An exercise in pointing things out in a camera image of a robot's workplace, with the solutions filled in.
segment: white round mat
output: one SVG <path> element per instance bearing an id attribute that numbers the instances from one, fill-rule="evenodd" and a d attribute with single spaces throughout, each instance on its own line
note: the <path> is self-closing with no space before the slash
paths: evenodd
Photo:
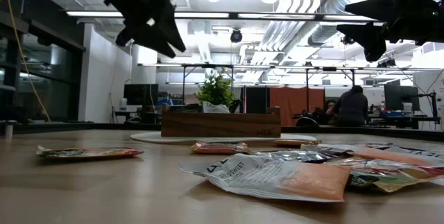
<path id="1" fill-rule="evenodd" d="M 187 141 L 274 141 L 274 140 L 300 140 L 300 141 L 317 141 L 315 137 L 305 135 L 293 135 L 282 133 L 280 137 L 262 138 L 262 137 L 161 137 L 160 131 L 146 132 L 131 135 L 131 139 L 137 141 L 148 141 L 157 144 L 178 143 Z"/>

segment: orange curtain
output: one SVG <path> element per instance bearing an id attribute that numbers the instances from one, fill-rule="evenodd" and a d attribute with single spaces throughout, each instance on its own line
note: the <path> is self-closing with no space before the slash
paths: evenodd
<path id="1" fill-rule="evenodd" d="M 323 108 L 325 100 L 324 89 L 309 89 L 309 111 L 316 107 Z M 300 114 L 307 109 L 307 88 L 271 88 L 270 107 L 280 107 L 281 126 L 295 126 L 294 114 Z"/>

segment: wooden table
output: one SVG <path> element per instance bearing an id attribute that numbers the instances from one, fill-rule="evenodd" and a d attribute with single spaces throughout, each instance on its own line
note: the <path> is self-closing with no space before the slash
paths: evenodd
<path id="1" fill-rule="evenodd" d="M 190 155 L 188 146 L 131 141 L 135 131 L 85 130 L 16 135 L 0 141 L 0 223 L 444 223 L 442 181 L 392 194 L 346 192 L 345 203 L 262 200 L 227 193 L 182 173 L 182 162 L 217 161 Z M 314 135 L 324 143 L 393 142 L 444 148 L 427 141 L 364 135 Z M 127 146 L 139 158 L 51 164 L 35 157 L 46 148 Z"/>

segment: wooden planter box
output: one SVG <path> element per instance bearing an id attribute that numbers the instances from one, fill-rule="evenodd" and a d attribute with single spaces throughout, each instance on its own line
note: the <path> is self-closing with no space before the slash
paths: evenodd
<path id="1" fill-rule="evenodd" d="M 280 137 L 280 109 L 268 114 L 215 114 L 162 111 L 163 137 Z"/>

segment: green plant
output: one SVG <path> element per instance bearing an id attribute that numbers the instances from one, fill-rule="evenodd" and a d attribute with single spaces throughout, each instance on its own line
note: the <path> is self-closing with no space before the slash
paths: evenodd
<path id="1" fill-rule="evenodd" d="M 197 93 L 197 99 L 200 102 L 206 101 L 213 105 L 226 105 L 230 107 L 233 102 L 233 93 L 231 92 L 232 80 L 224 80 L 222 74 L 218 76 L 211 75 L 200 87 Z"/>

